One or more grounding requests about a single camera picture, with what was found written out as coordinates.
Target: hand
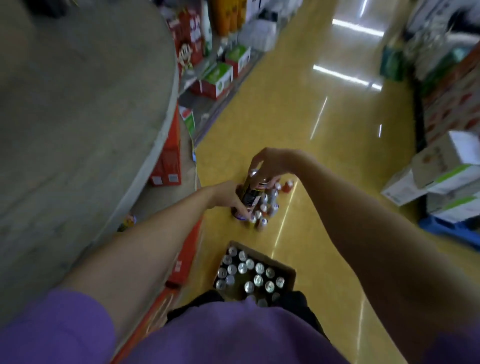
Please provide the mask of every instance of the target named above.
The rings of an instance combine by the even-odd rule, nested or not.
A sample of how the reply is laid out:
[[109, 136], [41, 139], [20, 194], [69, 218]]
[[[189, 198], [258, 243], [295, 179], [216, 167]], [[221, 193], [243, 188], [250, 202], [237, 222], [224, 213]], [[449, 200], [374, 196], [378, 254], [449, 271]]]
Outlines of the hand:
[[258, 172], [252, 177], [251, 186], [258, 186], [264, 179], [270, 179], [268, 188], [272, 187], [280, 176], [285, 173], [292, 173], [291, 161], [297, 153], [295, 149], [263, 148], [260, 153], [253, 157], [250, 168], [257, 168], [262, 163]]
[[226, 181], [223, 183], [215, 184], [206, 188], [210, 189], [211, 196], [208, 208], [220, 207], [234, 207], [245, 218], [250, 219], [250, 213], [247, 207], [240, 201], [237, 196], [236, 190], [239, 185], [233, 181]]

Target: black pants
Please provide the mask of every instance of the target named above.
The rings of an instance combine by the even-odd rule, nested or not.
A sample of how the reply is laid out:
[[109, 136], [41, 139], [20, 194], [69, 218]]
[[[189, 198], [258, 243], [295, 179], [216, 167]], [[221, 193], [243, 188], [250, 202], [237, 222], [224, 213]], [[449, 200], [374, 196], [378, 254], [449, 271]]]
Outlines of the black pants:
[[[210, 290], [195, 298], [189, 304], [176, 308], [167, 314], [167, 324], [175, 318], [182, 315], [190, 307], [200, 307], [203, 304], [210, 302], [225, 302], [222, 296], [215, 290]], [[274, 307], [282, 307], [283, 309], [293, 313], [295, 316], [301, 318], [315, 330], [320, 332], [328, 340], [324, 333], [322, 325], [318, 322], [317, 317], [307, 305], [307, 298], [300, 291], [287, 292], [282, 294], [280, 298], [273, 304]]]

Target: black can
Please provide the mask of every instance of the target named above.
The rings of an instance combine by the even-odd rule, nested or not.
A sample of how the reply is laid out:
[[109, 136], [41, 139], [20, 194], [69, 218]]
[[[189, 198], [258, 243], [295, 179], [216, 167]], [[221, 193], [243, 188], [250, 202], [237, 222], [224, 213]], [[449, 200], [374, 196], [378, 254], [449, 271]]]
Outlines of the black can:
[[[252, 177], [258, 172], [258, 170], [253, 169], [248, 173], [248, 177], [243, 184], [243, 187], [237, 190], [237, 195], [240, 198], [240, 201], [247, 207], [248, 212], [252, 213], [255, 206], [257, 206], [258, 201], [262, 197], [265, 189], [267, 188], [270, 180], [264, 178], [257, 188], [252, 188], [250, 186], [250, 181]], [[236, 208], [232, 208], [232, 215], [238, 220], [246, 220], [240, 213], [237, 212]]]

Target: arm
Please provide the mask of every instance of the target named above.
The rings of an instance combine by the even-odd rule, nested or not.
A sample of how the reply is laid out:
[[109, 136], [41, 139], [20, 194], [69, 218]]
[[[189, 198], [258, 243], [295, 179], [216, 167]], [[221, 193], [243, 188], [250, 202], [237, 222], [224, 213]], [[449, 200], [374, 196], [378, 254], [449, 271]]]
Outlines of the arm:
[[117, 333], [131, 324], [151, 288], [167, 274], [183, 241], [206, 209], [234, 206], [248, 215], [233, 182], [205, 187], [148, 220], [117, 234], [75, 268], [62, 287], [93, 297], [107, 310]]
[[266, 148], [252, 181], [296, 174], [332, 243], [352, 267], [375, 312], [409, 363], [435, 337], [472, 323], [480, 314], [478, 287], [426, 235], [301, 151]]

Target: store aisle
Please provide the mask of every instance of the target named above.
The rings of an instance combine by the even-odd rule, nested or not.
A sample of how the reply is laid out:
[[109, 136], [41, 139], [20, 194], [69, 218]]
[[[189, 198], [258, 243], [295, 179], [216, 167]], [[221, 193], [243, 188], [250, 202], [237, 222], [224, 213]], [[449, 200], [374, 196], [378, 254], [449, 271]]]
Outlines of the store aisle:
[[[400, 29], [407, 7], [407, 0], [304, 0], [276, 49], [198, 147], [202, 185], [243, 182], [264, 146], [302, 148], [394, 208], [379, 191], [415, 152], [412, 96], [405, 84], [384, 81], [378, 69], [382, 46]], [[296, 269], [295, 288], [351, 363], [404, 363], [302, 185], [281, 195], [279, 204], [261, 233], [247, 230], [229, 210], [207, 212], [182, 303], [212, 286], [227, 243], [237, 240]], [[411, 220], [414, 211], [400, 209]], [[440, 247], [480, 277], [480, 255], [447, 241]]]

